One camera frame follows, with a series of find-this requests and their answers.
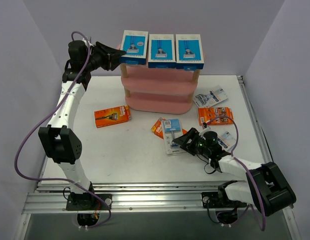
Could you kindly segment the blue Harry's box front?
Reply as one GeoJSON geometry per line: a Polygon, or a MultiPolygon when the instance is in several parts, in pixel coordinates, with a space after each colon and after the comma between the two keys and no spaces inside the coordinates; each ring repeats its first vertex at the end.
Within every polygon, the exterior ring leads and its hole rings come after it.
{"type": "Polygon", "coordinates": [[[149,34],[148,68],[176,68],[175,39],[173,34],[149,34]]]}

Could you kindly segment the blue Harry's razor box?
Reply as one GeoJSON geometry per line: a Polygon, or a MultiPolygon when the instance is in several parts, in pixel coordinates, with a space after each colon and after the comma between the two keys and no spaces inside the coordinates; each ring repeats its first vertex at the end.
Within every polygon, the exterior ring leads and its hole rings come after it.
{"type": "Polygon", "coordinates": [[[195,71],[204,68],[200,34],[176,34],[175,43],[177,69],[195,71]]]}

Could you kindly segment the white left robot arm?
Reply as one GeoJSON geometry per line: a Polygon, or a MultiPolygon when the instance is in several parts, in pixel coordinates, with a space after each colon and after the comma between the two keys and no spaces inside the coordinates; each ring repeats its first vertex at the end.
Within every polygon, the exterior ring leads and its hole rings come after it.
{"type": "Polygon", "coordinates": [[[39,129],[38,135],[47,157],[63,170],[70,184],[66,209],[92,210],[100,201],[93,195],[92,183],[86,177],[80,161],[82,143],[73,132],[74,120],[91,72],[98,68],[113,71],[120,65],[120,57],[126,52],[100,42],[91,45],[84,40],[74,40],[68,44],[68,53],[57,109],[47,126],[39,129]]]}

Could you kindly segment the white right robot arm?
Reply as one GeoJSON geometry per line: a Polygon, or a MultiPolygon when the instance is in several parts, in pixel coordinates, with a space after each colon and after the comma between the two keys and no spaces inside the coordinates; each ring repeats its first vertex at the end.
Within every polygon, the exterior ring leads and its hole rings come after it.
{"type": "Polygon", "coordinates": [[[296,195],[277,164],[237,159],[222,148],[214,131],[200,134],[191,128],[173,142],[191,155],[209,160],[215,171],[237,178],[218,186],[217,200],[222,206],[233,202],[254,205],[268,217],[296,202],[296,195]]]}

